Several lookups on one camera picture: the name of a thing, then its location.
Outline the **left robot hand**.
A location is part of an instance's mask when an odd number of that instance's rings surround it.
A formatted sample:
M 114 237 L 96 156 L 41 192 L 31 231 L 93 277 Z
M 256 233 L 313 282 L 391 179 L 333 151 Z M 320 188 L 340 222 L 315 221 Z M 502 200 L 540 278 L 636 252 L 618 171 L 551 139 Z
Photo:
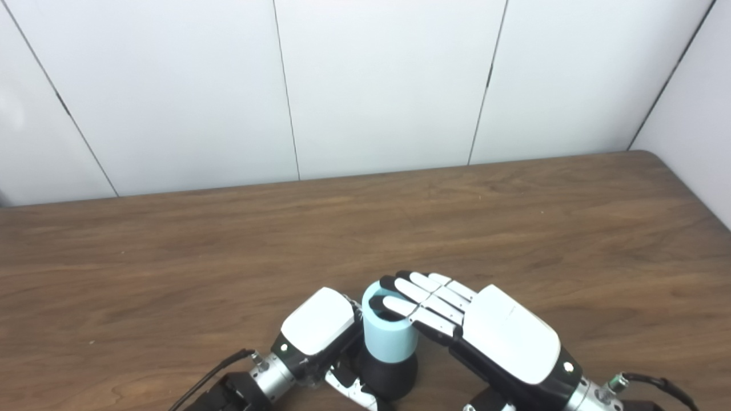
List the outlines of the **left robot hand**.
M 259 385 L 269 400 L 276 401 L 295 385 L 316 387 L 325 382 L 361 408 L 392 410 L 355 370 L 363 348 L 360 304 L 322 287 L 284 320 L 266 357 L 271 380 L 264 382 L 261 377 Z

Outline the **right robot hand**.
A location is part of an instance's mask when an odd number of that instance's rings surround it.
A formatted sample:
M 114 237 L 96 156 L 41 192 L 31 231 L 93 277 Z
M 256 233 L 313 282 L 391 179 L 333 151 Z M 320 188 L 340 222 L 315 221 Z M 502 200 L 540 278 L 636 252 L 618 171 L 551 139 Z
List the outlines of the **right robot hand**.
M 583 410 L 589 383 L 546 322 L 494 284 L 473 291 L 439 273 L 383 276 L 366 299 L 405 320 L 487 383 L 466 410 Z

